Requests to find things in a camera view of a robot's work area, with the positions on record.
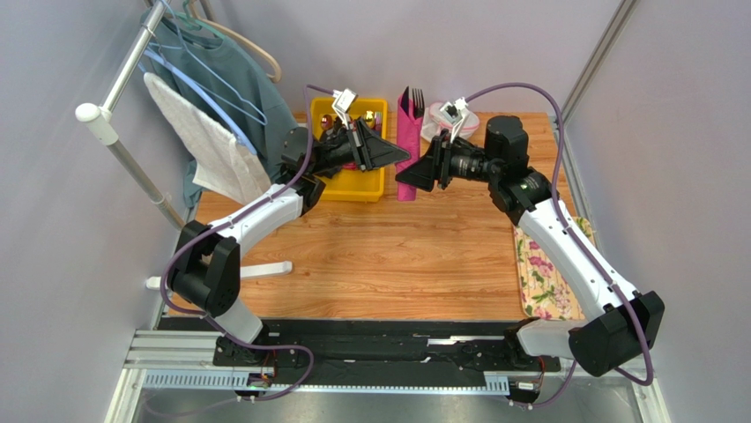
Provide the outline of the pink paper napkin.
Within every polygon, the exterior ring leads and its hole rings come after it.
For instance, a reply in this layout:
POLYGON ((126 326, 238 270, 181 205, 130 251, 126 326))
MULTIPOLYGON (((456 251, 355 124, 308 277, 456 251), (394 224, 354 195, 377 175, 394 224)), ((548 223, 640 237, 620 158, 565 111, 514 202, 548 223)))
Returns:
POLYGON ((410 116, 407 116, 400 109, 398 103, 397 145, 411 153, 411 158, 396 165, 397 173, 411 166, 420 158, 420 128, 421 120, 415 121, 413 119, 413 111, 410 116))

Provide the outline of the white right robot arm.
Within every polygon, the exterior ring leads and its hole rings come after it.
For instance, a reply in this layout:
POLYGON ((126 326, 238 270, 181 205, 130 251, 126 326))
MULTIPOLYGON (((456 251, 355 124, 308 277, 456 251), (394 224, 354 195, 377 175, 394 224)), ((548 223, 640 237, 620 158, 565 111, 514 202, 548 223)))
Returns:
POLYGON ((396 180, 426 192, 445 189, 454 178, 486 183, 494 206, 541 247, 569 285, 583 319, 533 317, 509 327, 504 338, 517 357, 574 360, 596 377, 638 356, 651 369, 665 303, 654 291, 641 293, 597 251, 551 182, 530 167, 528 144, 518 117, 498 115, 487 123, 483 146, 443 130, 396 180))

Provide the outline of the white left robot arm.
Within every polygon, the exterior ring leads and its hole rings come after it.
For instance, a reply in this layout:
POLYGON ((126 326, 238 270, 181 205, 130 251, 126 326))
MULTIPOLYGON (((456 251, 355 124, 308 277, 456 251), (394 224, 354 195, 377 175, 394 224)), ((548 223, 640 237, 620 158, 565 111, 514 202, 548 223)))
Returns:
POLYGON ((325 189, 320 174, 347 163, 369 171, 410 157, 362 119, 323 142, 305 127, 288 131, 282 143, 281 182, 223 219, 186 224, 161 278, 161 291, 194 305, 195 314, 210 319, 235 343, 252 345, 264 324, 239 298, 241 261, 249 250, 316 206, 325 189))

